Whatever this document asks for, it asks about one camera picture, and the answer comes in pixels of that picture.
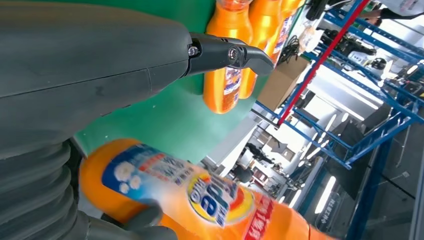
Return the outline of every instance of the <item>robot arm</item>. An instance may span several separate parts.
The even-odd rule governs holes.
[[[60,143],[175,80],[227,66],[273,70],[261,50],[132,10],[0,2],[0,158]]]

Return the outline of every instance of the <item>person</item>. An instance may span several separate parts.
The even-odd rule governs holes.
[[[250,168],[244,169],[241,165],[238,165],[231,170],[234,175],[234,181],[240,181],[241,183],[248,183],[253,178],[253,171]]]
[[[389,8],[383,8],[379,10],[367,11],[359,14],[358,18],[368,19],[367,22],[370,24],[376,25],[378,21],[383,19],[400,19],[400,20],[410,20],[416,17],[424,15],[424,11],[414,14],[414,15],[400,15]]]
[[[424,15],[424,0],[379,0],[387,8],[363,12],[358,17],[365,19],[410,20]]]

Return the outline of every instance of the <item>gray corrugated bellows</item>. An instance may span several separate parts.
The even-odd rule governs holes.
[[[157,224],[159,206],[140,212],[122,229],[77,210],[70,147],[57,144],[0,160],[1,240],[176,240]]]

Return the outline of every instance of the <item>equipment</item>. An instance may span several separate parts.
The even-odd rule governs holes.
[[[324,34],[321,37],[321,41],[328,46],[338,33],[339,32],[337,30],[325,29]],[[384,58],[374,58],[377,53],[374,48],[364,46],[362,42],[358,41],[353,36],[344,35],[334,49],[350,60],[369,69],[376,75],[382,75],[387,65],[387,61]],[[329,59],[336,63],[340,68],[343,68],[346,71],[353,71],[353,68],[345,65],[345,62],[342,59],[339,59],[336,56],[331,56]]]
[[[142,228],[155,223],[140,222],[146,217],[122,229],[77,211],[63,142],[184,76],[273,70],[263,51],[238,39],[125,9],[2,1],[0,28],[2,240],[171,239],[168,228]]]

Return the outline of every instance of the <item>black cable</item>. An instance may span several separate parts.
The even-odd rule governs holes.
[[[294,35],[290,38],[287,43],[287,46],[283,47],[281,50],[281,55],[277,61],[277,65],[282,64],[283,62],[289,63],[290,59],[293,56],[296,56],[296,60],[298,59],[299,54],[299,39],[298,36]]]
[[[373,167],[370,166],[369,164],[367,165],[367,167],[369,169],[372,169]],[[413,200],[415,200],[415,196],[412,195],[411,193],[409,193],[408,191],[406,191],[405,189],[403,189],[401,186],[399,186],[397,183],[395,183],[394,181],[392,181],[390,178],[388,178],[387,176],[385,176],[382,172],[379,172],[380,177],[382,177],[384,180],[386,180],[388,183],[392,184],[395,188],[399,189],[401,192],[403,192],[404,194],[408,195],[410,198],[412,198]]]

